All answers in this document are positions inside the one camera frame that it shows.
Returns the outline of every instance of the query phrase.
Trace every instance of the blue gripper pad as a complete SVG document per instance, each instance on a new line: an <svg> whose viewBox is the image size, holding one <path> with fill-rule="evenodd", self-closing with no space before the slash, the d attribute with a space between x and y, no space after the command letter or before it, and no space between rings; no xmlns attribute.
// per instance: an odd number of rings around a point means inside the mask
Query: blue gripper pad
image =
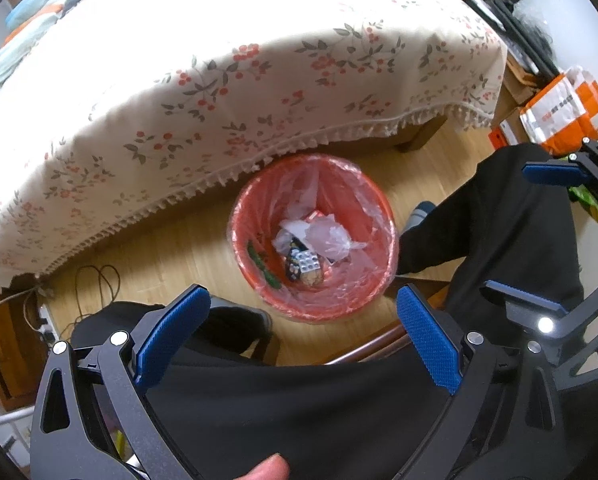
<svg viewBox="0 0 598 480"><path fill-rule="evenodd" d="M533 184L576 187L590 180L589 175L578 166L561 161L528 162L522 171L525 179Z"/></svg>
<svg viewBox="0 0 598 480"><path fill-rule="evenodd" d="M173 355L210 311L210 294L202 286L175 301L137 352L134 384L141 394L159 384Z"/></svg>
<svg viewBox="0 0 598 480"><path fill-rule="evenodd" d="M454 395L461 384L459 352L409 286L397 294L397 315L432 380Z"/></svg>
<svg viewBox="0 0 598 480"><path fill-rule="evenodd" d="M494 303L501 307L506 306L506 301L518 300L521 303L527 303L529 305L534 305L537 308L550 310L557 314L559 319L568 313L568 311L559 303L546 300L535 294L530 294L530 292L525 292L525 290L519 290L518 288L495 282L494 280L487 280L484 282L483 285L481 285L480 292L486 300L490 301L490 303Z"/></svg>

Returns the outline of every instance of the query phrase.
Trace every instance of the led light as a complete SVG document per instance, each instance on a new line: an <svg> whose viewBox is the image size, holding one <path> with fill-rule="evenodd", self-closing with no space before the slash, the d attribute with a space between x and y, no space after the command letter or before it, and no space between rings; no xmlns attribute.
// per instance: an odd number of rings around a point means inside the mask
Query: led light
<svg viewBox="0 0 598 480"><path fill-rule="evenodd" d="M550 319L549 317L542 317L539 320L537 327L544 334L549 334L550 332L552 332L552 330L554 330L554 321L552 319Z"/></svg>

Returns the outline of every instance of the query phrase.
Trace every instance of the green object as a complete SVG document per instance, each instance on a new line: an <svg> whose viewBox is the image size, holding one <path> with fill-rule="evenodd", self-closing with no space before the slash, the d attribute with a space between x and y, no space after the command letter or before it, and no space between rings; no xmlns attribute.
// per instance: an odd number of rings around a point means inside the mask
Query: green object
<svg viewBox="0 0 598 480"><path fill-rule="evenodd" d="M574 196L588 214L598 223L598 202L586 186L571 187L569 192Z"/></svg>
<svg viewBox="0 0 598 480"><path fill-rule="evenodd" d="M268 267L266 267L265 262L261 259L261 256L259 256L259 253L255 250L255 246L253 245L252 240L248 240L248 245L246 246L246 249L248 251L250 259L252 259L252 261L255 262L257 268L261 272L263 272L263 277L266 280L266 283L268 283L268 285L270 285L272 288L279 290L282 287L281 282L279 281L278 277L276 277L272 272L270 272Z"/></svg>

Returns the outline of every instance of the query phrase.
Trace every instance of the orange bag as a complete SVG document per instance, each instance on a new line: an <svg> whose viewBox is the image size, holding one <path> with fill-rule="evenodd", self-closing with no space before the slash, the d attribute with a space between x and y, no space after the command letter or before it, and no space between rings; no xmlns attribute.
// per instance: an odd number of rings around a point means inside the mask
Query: orange bag
<svg viewBox="0 0 598 480"><path fill-rule="evenodd" d="M598 84L575 66L560 74L522 110L530 140L550 154L576 152L584 137L598 140Z"/></svg>

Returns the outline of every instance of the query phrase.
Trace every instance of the floral tablecloth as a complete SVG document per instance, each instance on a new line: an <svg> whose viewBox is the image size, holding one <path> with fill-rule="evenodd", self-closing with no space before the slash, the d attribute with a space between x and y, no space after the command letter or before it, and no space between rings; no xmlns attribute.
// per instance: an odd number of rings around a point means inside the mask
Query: floral tablecloth
<svg viewBox="0 0 598 480"><path fill-rule="evenodd" d="M0 88L0 284L270 157L493 117L460 0L84 0Z"/></svg>

